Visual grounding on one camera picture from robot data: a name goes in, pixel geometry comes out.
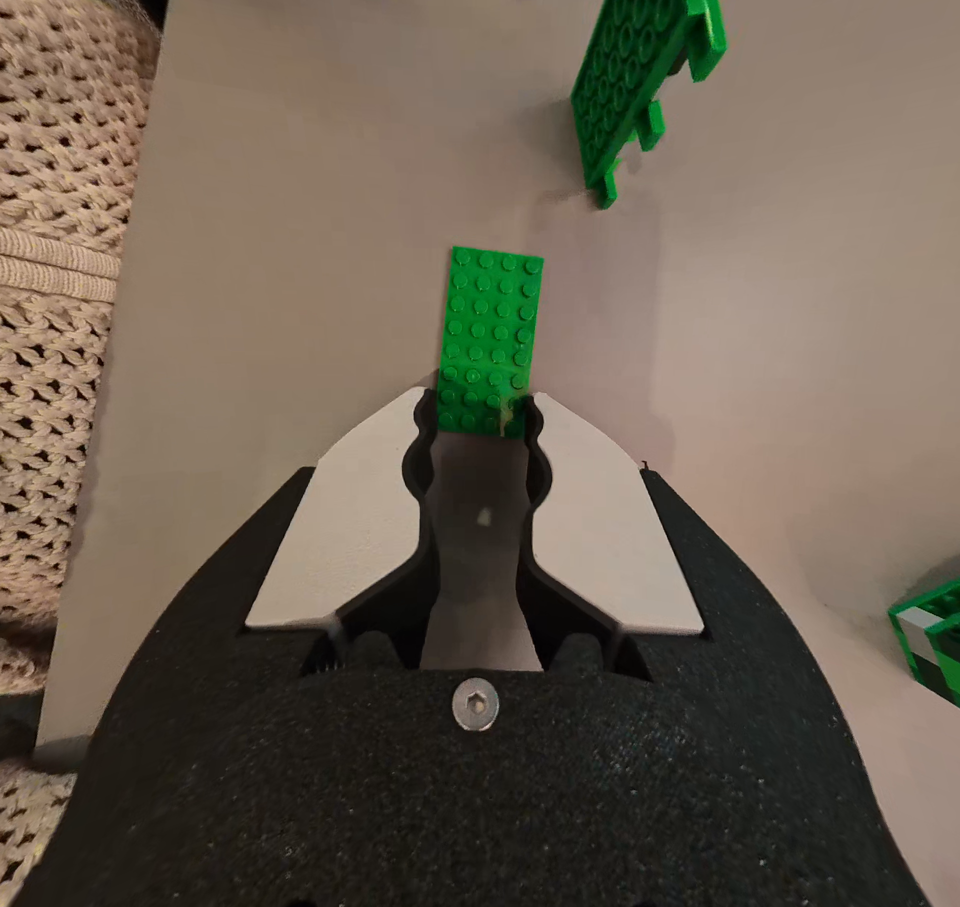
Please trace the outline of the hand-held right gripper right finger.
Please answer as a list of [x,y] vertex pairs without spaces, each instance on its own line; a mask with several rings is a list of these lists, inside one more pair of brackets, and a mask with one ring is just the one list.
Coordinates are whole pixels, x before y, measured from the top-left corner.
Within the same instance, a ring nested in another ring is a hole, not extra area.
[[637,637],[700,637],[690,590],[644,472],[541,391],[524,400],[524,516],[515,595],[541,668],[592,637],[602,668],[646,674]]

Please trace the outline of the green lego frame build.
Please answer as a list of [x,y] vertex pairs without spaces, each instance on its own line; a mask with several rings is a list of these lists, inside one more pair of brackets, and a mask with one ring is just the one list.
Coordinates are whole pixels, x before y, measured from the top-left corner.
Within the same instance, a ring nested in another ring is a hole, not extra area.
[[959,579],[887,610],[914,680],[959,706]]

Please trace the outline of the plain green lego plate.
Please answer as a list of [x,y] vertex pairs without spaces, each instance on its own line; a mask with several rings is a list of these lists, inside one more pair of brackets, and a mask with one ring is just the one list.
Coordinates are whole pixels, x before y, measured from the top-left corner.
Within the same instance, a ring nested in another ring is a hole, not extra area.
[[438,428],[520,440],[545,259],[454,245],[438,360]]

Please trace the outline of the green mosaic lego plate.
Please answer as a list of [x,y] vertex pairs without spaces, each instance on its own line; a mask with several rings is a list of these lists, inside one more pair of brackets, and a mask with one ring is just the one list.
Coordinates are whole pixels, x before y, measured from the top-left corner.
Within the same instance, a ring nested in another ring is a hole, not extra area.
[[604,0],[571,92],[585,187],[618,198],[624,147],[651,152],[666,131],[659,94],[688,67],[704,81],[728,49],[720,0]]

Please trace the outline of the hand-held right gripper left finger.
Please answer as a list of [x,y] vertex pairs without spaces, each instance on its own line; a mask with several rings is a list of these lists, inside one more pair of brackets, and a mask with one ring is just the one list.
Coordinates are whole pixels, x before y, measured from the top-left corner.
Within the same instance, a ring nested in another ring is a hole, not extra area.
[[319,630],[328,661],[359,637],[389,637],[421,667],[439,596],[439,551],[427,493],[437,394],[412,387],[318,460],[246,614],[255,632]]

